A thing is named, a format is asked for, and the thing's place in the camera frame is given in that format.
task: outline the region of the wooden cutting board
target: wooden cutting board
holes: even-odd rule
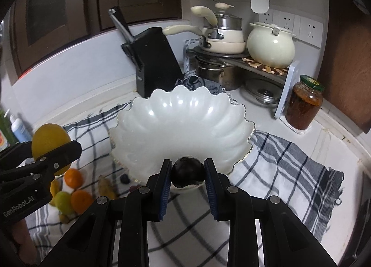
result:
[[[364,132],[371,127],[371,16],[353,0],[329,0],[327,41],[318,81],[323,96]]]

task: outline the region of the jar of brown liquid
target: jar of brown liquid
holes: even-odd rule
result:
[[[324,86],[312,77],[301,75],[300,82],[292,89],[287,122],[296,129],[307,129],[322,106],[324,90]]]

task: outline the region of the countertop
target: countertop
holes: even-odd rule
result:
[[[243,97],[240,90],[231,91],[230,94],[240,104],[246,107],[246,119],[254,121],[256,128],[261,131],[285,138],[302,149],[313,160],[344,172],[342,183],[343,193],[340,197],[341,205],[333,209],[328,229],[323,236],[322,246],[331,255],[336,263],[339,263],[351,237],[356,221],[359,202],[361,198],[362,171],[358,165],[357,157],[338,137],[332,134],[317,121],[313,121],[310,129],[303,135],[298,135],[289,129],[281,120],[273,118],[273,112],[266,107],[249,101]],[[64,124],[80,120],[89,114],[98,113],[100,110],[108,110],[117,104],[123,104],[138,94],[131,92],[115,100],[83,114],[72,116],[63,121]]]

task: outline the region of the bowl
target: bowl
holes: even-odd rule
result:
[[[109,130],[111,155],[142,184],[160,171],[164,159],[175,163],[183,156],[202,163],[212,158],[219,173],[229,174],[252,148],[249,139],[255,124],[245,115],[244,105],[233,105],[226,93],[212,95],[203,86],[194,91],[182,85],[170,92],[156,89],[119,112],[117,127]],[[173,185],[171,189],[180,190]]]

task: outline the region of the black knife block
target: black knife block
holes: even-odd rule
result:
[[[149,28],[134,36],[134,42],[122,44],[137,70],[137,91],[142,97],[161,88],[171,91],[183,78],[177,59],[161,27]]]

